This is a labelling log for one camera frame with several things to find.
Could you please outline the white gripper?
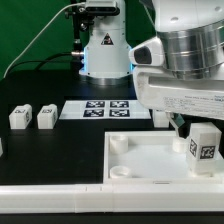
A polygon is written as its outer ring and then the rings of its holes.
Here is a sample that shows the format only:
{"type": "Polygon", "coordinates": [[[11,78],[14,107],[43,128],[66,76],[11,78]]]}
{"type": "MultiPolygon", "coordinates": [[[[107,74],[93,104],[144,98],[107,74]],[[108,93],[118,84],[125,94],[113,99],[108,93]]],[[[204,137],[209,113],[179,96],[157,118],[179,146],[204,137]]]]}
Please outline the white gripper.
{"type": "Polygon", "coordinates": [[[176,135],[187,137],[182,115],[224,120],[224,48],[190,37],[154,37],[129,51],[139,102],[170,112],[176,135]]]}

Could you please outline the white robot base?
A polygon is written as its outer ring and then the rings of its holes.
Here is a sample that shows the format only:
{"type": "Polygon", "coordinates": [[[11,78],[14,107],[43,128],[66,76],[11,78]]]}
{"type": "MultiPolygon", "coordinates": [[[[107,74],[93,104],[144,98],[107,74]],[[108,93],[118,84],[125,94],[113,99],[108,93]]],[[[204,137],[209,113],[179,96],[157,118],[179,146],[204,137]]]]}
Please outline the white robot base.
{"type": "Polygon", "coordinates": [[[93,17],[89,42],[84,47],[80,78],[98,85],[116,85],[129,80],[133,67],[131,46],[126,41],[124,0],[86,0],[84,11],[93,17]]]}

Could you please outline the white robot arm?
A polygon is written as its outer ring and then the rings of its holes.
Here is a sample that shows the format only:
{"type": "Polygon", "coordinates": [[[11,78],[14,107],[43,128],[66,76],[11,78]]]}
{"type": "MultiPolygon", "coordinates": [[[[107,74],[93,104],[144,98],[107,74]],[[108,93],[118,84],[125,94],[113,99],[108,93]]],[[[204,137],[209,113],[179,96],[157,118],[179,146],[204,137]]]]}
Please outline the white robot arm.
{"type": "Polygon", "coordinates": [[[156,35],[129,59],[139,102],[174,128],[185,115],[224,120],[224,0],[139,0],[156,35]]]}

